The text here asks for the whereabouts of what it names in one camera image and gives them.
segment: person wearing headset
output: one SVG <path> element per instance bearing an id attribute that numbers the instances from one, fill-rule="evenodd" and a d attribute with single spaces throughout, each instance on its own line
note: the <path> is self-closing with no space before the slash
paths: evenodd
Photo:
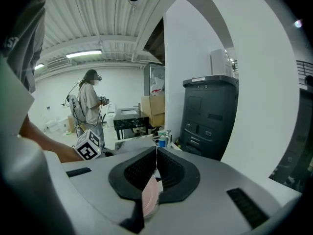
<path id="1" fill-rule="evenodd" d="M 24 84 L 26 89 L 35 91 L 34 72 L 42 51 L 45 36 L 45 0 L 17 0 L 14 8 L 4 12 L 5 18 L 15 18 L 7 25 L 9 34 L 1 39 L 1 53 L 8 65 Z M 75 150 L 56 142 L 43 134 L 26 116 L 19 134 L 35 141 L 42 150 L 55 152 L 62 163 L 82 160 Z"/>
<path id="2" fill-rule="evenodd" d="M 106 105 L 106 102 L 99 100 L 99 97 L 93 89 L 94 85 L 98 85 L 100 79 L 101 77 L 95 70 L 87 71 L 79 84 L 77 97 L 86 117 L 86 128 L 100 137 L 101 148 L 103 148 L 105 143 L 99 108 L 100 105 Z"/>

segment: black railing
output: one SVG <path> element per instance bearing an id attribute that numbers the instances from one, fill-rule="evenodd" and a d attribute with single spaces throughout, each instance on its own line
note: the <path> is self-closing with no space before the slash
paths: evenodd
<path id="1" fill-rule="evenodd" d="M 297 62 L 297 69 L 298 69 L 298 74 L 303 75 L 303 76 L 308 76 L 311 75 L 313 76 L 313 64 L 296 60 Z M 233 71 L 238 71 L 238 62 L 237 60 L 234 60 L 231 62 L 231 66 L 233 68 Z"/>

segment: blue container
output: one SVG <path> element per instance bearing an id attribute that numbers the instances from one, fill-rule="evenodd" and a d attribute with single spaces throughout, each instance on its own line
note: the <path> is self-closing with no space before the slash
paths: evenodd
<path id="1" fill-rule="evenodd" d="M 166 143 L 166 139 L 165 138 L 158 139 L 159 147 L 165 147 L 165 143 Z"/>

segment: pink object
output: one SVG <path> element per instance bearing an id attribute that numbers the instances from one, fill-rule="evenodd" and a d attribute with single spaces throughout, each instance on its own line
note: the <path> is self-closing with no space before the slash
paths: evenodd
<path id="1" fill-rule="evenodd" d="M 154 176 L 148 181 L 146 188 L 142 192 L 142 212 L 147 216 L 156 206 L 158 199 L 158 185 Z"/>

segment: ceiling light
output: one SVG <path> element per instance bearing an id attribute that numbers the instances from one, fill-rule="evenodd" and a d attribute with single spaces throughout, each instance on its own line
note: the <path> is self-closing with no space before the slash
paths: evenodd
<path id="1" fill-rule="evenodd" d="M 294 25 L 297 27 L 297 28 L 300 28 L 302 26 L 302 20 L 298 20 L 294 23 Z"/>
<path id="2" fill-rule="evenodd" d="M 99 49 L 98 50 L 88 50 L 88 51 L 80 51 L 80 52 L 76 52 L 76 53 L 67 54 L 66 57 L 72 58 L 72 57 L 101 54 L 101 53 L 102 53 L 102 51 Z"/>
<path id="3" fill-rule="evenodd" d="M 41 67 L 43 67 L 44 66 L 44 64 L 39 64 L 39 65 L 37 65 L 36 67 L 35 67 L 35 70 L 36 69 L 39 69 L 39 68 L 41 68 Z"/>

